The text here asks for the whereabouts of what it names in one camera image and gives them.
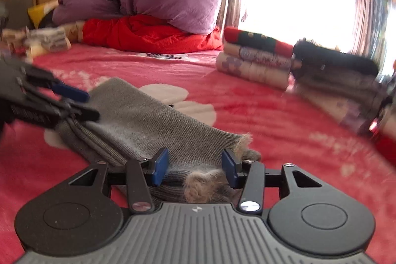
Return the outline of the grey knitted garment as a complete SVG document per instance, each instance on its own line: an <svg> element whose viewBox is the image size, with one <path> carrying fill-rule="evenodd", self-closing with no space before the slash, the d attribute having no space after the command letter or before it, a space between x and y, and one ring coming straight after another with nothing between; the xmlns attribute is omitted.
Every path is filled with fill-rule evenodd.
<svg viewBox="0 0 396 264"><path fill-rule="evenodd" d="M223 150L232 150L239 160L260 159L260 153L249 148L249 134L210 127L122 79L107 80L90 96L89 106L99 111L99 120L67 118L57 126L57 134L92 164L105 161L113 167L130 159L150 159L167 148L166 175L159 187L150 190L155 203L233 202L237 192L222 171Z"/></svg>

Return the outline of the light grey folded clothes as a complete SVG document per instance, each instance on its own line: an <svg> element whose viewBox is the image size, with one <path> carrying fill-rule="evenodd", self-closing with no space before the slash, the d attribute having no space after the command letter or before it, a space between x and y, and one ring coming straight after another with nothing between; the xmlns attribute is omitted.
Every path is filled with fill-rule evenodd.
<svg viewBox="0 0 396 264"><path fill-rule="evenodd" d="M24 45L41 46L48 51L66 51L71 48L63 27L27 30Z"/></svg>

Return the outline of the pink floral bed blanket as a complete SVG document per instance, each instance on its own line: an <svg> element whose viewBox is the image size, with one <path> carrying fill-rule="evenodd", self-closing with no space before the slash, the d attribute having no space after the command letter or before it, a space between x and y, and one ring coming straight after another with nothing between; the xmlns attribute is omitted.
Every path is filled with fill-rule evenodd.
<svg viewBox="0 0 396 264"><path fill-rule="evenodd" d="M223 131L252 136L251 147L268 168L293 163L364 203L374 214L368 252L378 263L395 262L395 168L370 139L356 135L310 102L218 72L218 53L179 56L134 54L75 45L35 64L65 83L91 90L122 78L182 113ZM13 229L29 200L85 168L57 134L13 123L1 137L1 262L13 263L22 246Z"/></svg>

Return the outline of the red quilt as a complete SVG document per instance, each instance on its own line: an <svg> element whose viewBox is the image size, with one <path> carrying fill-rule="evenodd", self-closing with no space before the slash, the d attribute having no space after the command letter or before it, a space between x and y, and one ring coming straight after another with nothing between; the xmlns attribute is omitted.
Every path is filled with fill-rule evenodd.
<svg viewBox="0 0 396 264"><path fill-rule="evenodd" d="M188 54L223 48L219 28L208 35L192 34L149 15L88 19L83 24L80 42L151 54Z"/></svg>

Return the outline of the cream floral folded garment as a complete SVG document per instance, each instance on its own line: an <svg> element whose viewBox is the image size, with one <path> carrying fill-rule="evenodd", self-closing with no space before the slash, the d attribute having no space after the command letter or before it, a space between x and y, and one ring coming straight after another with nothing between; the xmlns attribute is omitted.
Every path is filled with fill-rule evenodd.
<svg viewBox="0 0 396 264"><path fill-rule="evenodd" d="M263 66L253 62L224 54L216 58L216 68L223 73L243 78L252 82L266 84L283 91L289 86L289 71Z"/></svg>

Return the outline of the purple floral folded garment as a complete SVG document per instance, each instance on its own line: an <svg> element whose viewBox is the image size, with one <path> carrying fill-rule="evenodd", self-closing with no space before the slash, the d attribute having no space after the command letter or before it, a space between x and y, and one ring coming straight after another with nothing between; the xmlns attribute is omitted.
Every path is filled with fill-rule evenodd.
<svg viewBox="0 0 396 264"><path fill-rule="evenodd" d="M285 58L278 54L272 54L268 51L244 47L227 42L223 45L223 51L229 56L239 58L246 62L253 62L281 70L291 70L293 68L299 69L302 67L302 62L297 59Z"/></svg>

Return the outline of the lilac striped folded garment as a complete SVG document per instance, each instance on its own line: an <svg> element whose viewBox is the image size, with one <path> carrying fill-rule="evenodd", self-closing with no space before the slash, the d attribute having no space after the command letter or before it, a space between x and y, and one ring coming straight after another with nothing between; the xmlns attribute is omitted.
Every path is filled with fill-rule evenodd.
<svg viewBox="0 0 396 264"><path fill-rule="evenodd" d="M330 115L338 124L359 135L369 132L379 112L378 109L365 107L352 99L316 91L303 85L295 85L294 91Z"/></svg>

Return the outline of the dark navy folded garment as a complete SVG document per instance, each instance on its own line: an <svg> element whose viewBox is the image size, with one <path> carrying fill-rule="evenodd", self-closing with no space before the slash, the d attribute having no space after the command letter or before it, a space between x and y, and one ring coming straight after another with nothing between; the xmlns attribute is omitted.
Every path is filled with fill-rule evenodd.
<svg viewBox="0 0 396 264"><path fill-rule="evenodd" d="M369 58L323 48L307 40L299 40L293 46L293 54L305 65L345 68L374 77L379 73L378 66Z"/></svg>

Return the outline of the red green folded sweater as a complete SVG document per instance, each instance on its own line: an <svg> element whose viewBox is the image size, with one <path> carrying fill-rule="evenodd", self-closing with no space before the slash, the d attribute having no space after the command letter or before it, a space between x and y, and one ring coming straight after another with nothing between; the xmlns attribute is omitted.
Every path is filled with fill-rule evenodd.
<svg viewBox="0 0 396 264"><path fill-rule="evenodd" d="M223 30L223 36L231 44L267 51L285 58L291 58L293 56L292 45L260 33L253 33L227 26Z"/></svg>

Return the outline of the red folded garment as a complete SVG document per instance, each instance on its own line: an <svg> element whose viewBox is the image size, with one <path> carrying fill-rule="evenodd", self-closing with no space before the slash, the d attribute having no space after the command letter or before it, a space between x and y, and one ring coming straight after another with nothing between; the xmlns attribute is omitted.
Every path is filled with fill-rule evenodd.
<svg viewBox="0 0 396 264"><path fill-rule="evenodd" d="M395 165L395 140L384 134L379 127L379 121L374 120L369 128L371 141L375 149L391 164Z"/></svg>

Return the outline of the grey folded garment stack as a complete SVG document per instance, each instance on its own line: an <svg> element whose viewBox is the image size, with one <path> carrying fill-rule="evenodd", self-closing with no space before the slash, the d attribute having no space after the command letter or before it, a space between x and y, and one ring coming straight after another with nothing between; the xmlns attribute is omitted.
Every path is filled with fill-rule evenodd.
<svg viewBox="0 0 396 264"><path fill-rule="evenodd" d="M386 88L374 76L352 70L301 67L291 70L297 84L333 95L340 95L362 104L368 109L380 109L388 99Z"/></svg>

